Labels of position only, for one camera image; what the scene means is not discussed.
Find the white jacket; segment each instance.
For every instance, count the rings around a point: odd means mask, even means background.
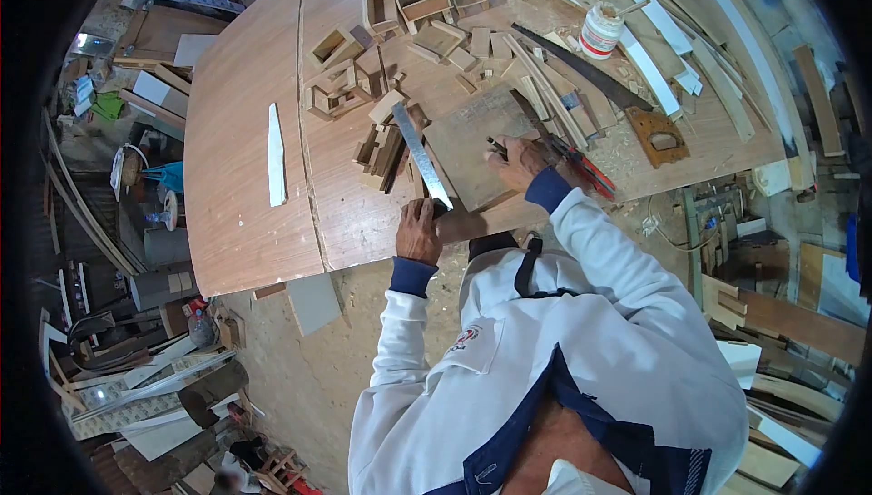
[[[500,485],[486,480],[504,477],[506,465],[488,441],[517,417],[556,344],[601,416],[649,425],[653,444],[670,447],[643,452],[645,468],[604,444],[637,493],[714,493],[736,470],[748,437],[745,395],[691,294],[581,189],[550,220],[575,260],[543,253],[529,290],[582,294],[521,299],[514,280],[524,251],[484,253],[461,285],[464,332],[432,368],[424,359],[426,299],[386,292],[375,373],[352,421],[352,494],[420,495],[461,480],[467,491],[494,492]],[[584,423],[599,439],[597,421]],[[655,453],[665,461],[651,461]],[[475,461],[492,457],[475,472]],[[673,462],[680,465],[668,482],[648,480],[659,473],[652,468]]]

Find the green cloth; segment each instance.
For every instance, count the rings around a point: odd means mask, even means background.
[[[113,121],[118,120],[123,106],[124,100],[118,97],[118,92],[103,92],[97,95],[91,111],[105,120]]]

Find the navy blue cuff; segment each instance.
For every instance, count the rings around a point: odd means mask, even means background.
[[[390,290],[426,298],[427,283],[430,283],[430,278],[438,270],[437,267],[423,262],[394,257]]]
[[[524,199],[544,207],[551,215],[560,206],[561,201],[567,194],[572,192],[572,187],[561,177],[557,170],[549,166],[539,172],[530,182]]]

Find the glue jar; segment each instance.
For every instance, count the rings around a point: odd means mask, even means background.
[[[584,17],[578,40],[584,54],[595,60],[606,60],[615,49],[624,31],[624,17],[615,18],[619,9],[606,1],[597,2]]]

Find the dirty floor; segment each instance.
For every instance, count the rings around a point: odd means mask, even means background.
[[[642,234],[648,216],[648,199],[642,198],[626,215],[613,220],[641,249],[652,254],[686,284],[688,258],[666,241]],[[678,243],[686,239],[683,212],[673,212],[669,193],[653,197],[654,213],[667,235]],[[559,248],[550,225],[521,228],[537,230],[545,248]],[[466,268],[466,243],[445,247],[440,271],[427,290],[428,323],[424,334],[426,358],[434,364],[460,331],[457,292]],[[307,479],[325,493],[347,493],[346,462],[352,415],[360,392],[369,384],[385,307],[385,289],[391,280],[391,261],[372,262],[332,273],[343,315],[305,338],[300,336],[287,296],[273,294],[257,302],[251,292],[224,295],[222,303],[245,321],[246,348],[240,353],[249,376],[248,397],[265,417],[256,429],[273,442],[290,446],[310,467]]]

